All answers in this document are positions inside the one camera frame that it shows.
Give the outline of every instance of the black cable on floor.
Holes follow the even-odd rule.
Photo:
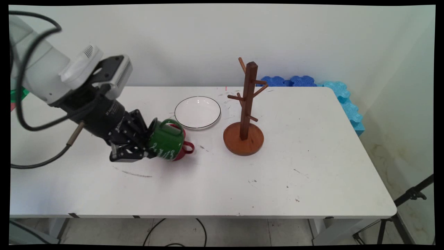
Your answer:
[[[147,239],[148,239],[148,237],[150,236],[151,232],[154,230],[154,228],[156,228],[157,225],[159,225],[159,224],[160,224],[161,222],[163,222],[165,219],[166,219],[166,218],[163,218],[162,220],[160,220],[159,222],[157,222],[156,225],[154,225],[153,228],[151,228],[151,230],[148,232],[147,237],[145,238],[145,241],[143,242],[142,246],[145,246],[145,243],[147,242]],[[205,242],[203,243],[203,246],[205,247],[205,246],[206,246],[206,230],[205,230],[205,227],[203,226],[202,222],[201,222],[199,219],[197,219],[197,218],[196,218],[196,220],[197,220],[197,221],[199,222],[199,224],[202,226],[203,232],[204,232],[204,234],[205,234]],[[173,246],[173,245],[184,246],[184,245],[182,245],[182,244],[180,244],[180,243],[171,243],[171,244],[168,244],[168,245],[166,245],[166,246]]]
[[[22,229],[22,230],[25,230],[26,232],[32,234],[34,237],[36,237],[37,239],[39,239],[41,242],[43,242],[43,243],[45,243],[45,244],[50,244],[50,243],[49,243],[48,241],[46,241],[44,238],[40,237],[40,235],[38,235],[38,234],[32,232],[31,230],[29,230],[28,228],[26,228],[26,227],[24,227],[24,226],[22,226],[22,225],[20,225],[20,224],[17,224],[15,221],[9,220],[9,223],[11,223],[11,224],[13,224],[14,226],[16,226],[16,227],[18,227],[18,228],[20,228],[20,229]]]

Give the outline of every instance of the wooden peg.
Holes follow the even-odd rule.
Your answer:
[[[241,63],[242,70],[244,71],[244,74],[245,74],[246,68],[245,68],[244,61],[242,61],[242,57],[239,57],[239,62]]]
[[[228,95],[227,96],[230,99],[235,99],[235,100],[239,100],[239,101],[245,101],[245,98],[242,97],[237,97],[237,96],[232,96],[232,95]]]
[[[254,117],[252,117],[252,116],[247,116],[248,118],[250,118],[251,120],[253,120],[253,121],[255,121],[255,122],[257,122],[258,121],[258,119],[257,118],[254,118]]]
[[[256,91],[256,93],[254,93],[253,98],[255,98],[258,94],[260,94],[260,92],[264,91],[264,89],[266,89],[268,87],[268,84],[265,84],[264,86],[262,86],[262,88],[260,88],[258,91]]]
[[[243,102],[242,102],[241,100],[239,100],[239,103],[241,104],[241,107],[244,106],[244,104],[243,104]]]
[[[253,83],[256,85],[256,84],[260,84],[260,85],[266,85],[267,84],[267,82],[266,81],[259,81],[259,80],[255,80],[255,81],[253,81]]]

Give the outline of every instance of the black cable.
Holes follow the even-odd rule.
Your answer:
[[[15,165],[15,164],[11,163],[11,168],[13,168],[13,169],[34,169],[34,168],[38,168],[41,166],[45,166],[46,164],[49,164],[49,163],[59,159],[63,154],[66,153],[66,151],[68,151],[69,147],[71,147],[71,145],[66,144],[66,146],[63,148],[63,150],[60,153],[58,153],[56,156],[54,156],[53,158],[51,158],[47,161],[44,161],[44,162],[41,162],[38,164],[33,164],[33,165]]]
[[[16,226],[16,227],[18,227],[18,228],[20,228],[20,229],[22,229],[22,230],[25,230],[26,232],[32,234],[34,237],[36,237],[37,239],[39,239],[41,242],[43,242],[43,243],[45,243],[45,244],[50,244],[50,243],[49,243],[48,241],[46,241],[44,238],[40,237],[40,235],[38,235],[38,234],[32,232],[31,230],[29,230],[28,228],[26,228],[26,227],[24,227],[24,226],[22,226],[22,225],[20,225],[20,224],[17,224],[15,221],[9,220],[9,223],[11,223],[11,224],[13,224],[14,226]]]
[[[148,232],[148,235],[147,235],[147,237],[145,238],[145,241],[143,242],[142,246],[145,246],[145,243],[147,242],[147,239],[148,239],[148,237],[150,236],[151,232],[154,230],[154,228],[156,228],[157,225],[159,225],[159,224],[160,224],[161,222],[163,222],[165,219],[166,219],[166,218],[163,218],[162,220],[160,220],[159,222],[157,222],[156,225],[154,225],[153,228],[151,228],[151,230]],[[202,228],[203,228],[203,232],[204,232],[204,234],[205,234],[205,242],[203,243],[203,246],[205,247],[205,246],[206,246],[206,230],[205,230],[205,227],[203,226],[202,222],[201,222],[199,219],[197,219],[197,218],[196,218],[196,220],[199,222],[199,224],[200,224],[200,225],[202,226]],[[166,245],[166,246],[173,246],[173,245],[184,246],[184,245],[182,245],[182,244],[180,244],[180,243],[170,243],[170,244],[168,244],[168,245]]]
[[[148,237],[150,236],[151,232],[154,230],[154,228],[157,227],[157,225],[159,225],[161,222],[163,222],[166,218],[163,218],[161,221],[159,221],[158,223],[156,223],[156,225],[154,225],[153,228],[151,228],[151,230],[148,232],[147,237],[145,238],[145,241],[143,242],[142,246],[145,246],[145,243],[147,242]]]
[[[201,225],[202,228],[203,228],[203,232],[205,233],[205,243],[203,243],[203,246],[205,247],[205,246],[206,246],[206,230],[205,230],[205,227],[203,226],[202,222],[200,222],[200,220],[197,219],[197,218],[196,218],[196,220],[200,223],[200,225]]]
[[[26,66],[29,62],[29,59],[31,58],[32,53],[34,52],[35,48],[39,45],[39,43],[47,36],[49,36],[53,33],[57,33],[57,32],[62,31],[62,27],[53,19],[51,19],[47,16],[44,16],[44,15],[41,15],[41,14],[32,13],[32,12],[25,12],[25,11],[9,11],[8,13],[9,13],[9,15],[32,16],[32,17],[40,18],[40,19],[50,22],[51,24],[53,24],[55,26],[55,28],[47,30],[36,37],[36,39],[31,43],[31,45],[27,49],[27,51],[24,55],[23,62],[19,66],[17,83],[16,83],[16,110],[17,110],[17,118],[19,120],[19,123],[22,125],[22,127],[24,127],[25,129],[27,129],[29,131],[39,131],[39,130],[47,129],[47,128],[52,127],[56,124],[59,124],[69,118],[72,118],[72,117],[79,115],[79,114],[86,112],[86,111],[89,112],[90,109],[93,109],[96,105],[96,102],[94,102],[94,101],[86,104],[82,108],[77,109],[70,114],[67,114],[64,117],[61,117],[55,121],[49,122],[44,125],[40,125],[37,127],[31,127],[30,125],[28,125],[26,123],[26,121],[24,120],[24,117],[23,117],[22,102],[21,102],[21,99],[22,99],[21,89],[23,86],[24,73],[26,70]]]
[[[182,244],[180,244],[180,243],[171,243],[171,244],[168,244],[168,245],[166,245],[166,246],[174,246],[174,245],[184,246],[184,245],[182,245]]]
[[[74,144],[75,140],[79,136],[79,134],[82,131],[84,126],[85,126],[85,123],[83,121],[81,121],[79,123],[79,125],[77,126],[77,128],[72,133],[71,137],[69,137],[68,141],[66,142],[65,148],[60,153],[58,153],[56,156],[54,156],[53,158],[51,158],[51,159],[49,159],[47,161],[38,163],[38,164],[33,164],[33,165],[15,165],[15,164],[11,163],[11,168],[13,168],[13,169],[34,169],[34,168],[38,168],[38,167],[41,167],[41,166],[45,166],[46,164],[49,164],[49,163],[57,160],[63,154],[65,154],[66,151],[68,151],[68,149]]]

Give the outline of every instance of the table leg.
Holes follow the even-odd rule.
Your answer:
[[[347,236],[352,236],[357,231],[361,230],[368,224],[375,221],[374,219],[329,219],[334,220],[333,223],[326,227],[323,231],[318,231],[318,229],[313,229],[312,223],[310,223],[313,231],[313,245],[314,246],[325,246],[332,245],[338,241],[344,239]]]

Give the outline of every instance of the light blue foam block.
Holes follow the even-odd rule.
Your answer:
[[[364,125],[362,124],[362,122],[358,123],[358,125],[356,127],[354,127],[355,132],[358,136],[361,136],[362,133],[365,131]]]
[[[331,88],[335,93],[340,103],[345,103],[350,97],[350,92],[347,90],[347,85],[340,81],[324,82],[324,87]]]
[[[345,103],[341,103],[341,106],[352,126],[356,127],[362,121],[362,115],[358,113],[358,106],[354,105],[350,99],[347,99]]]

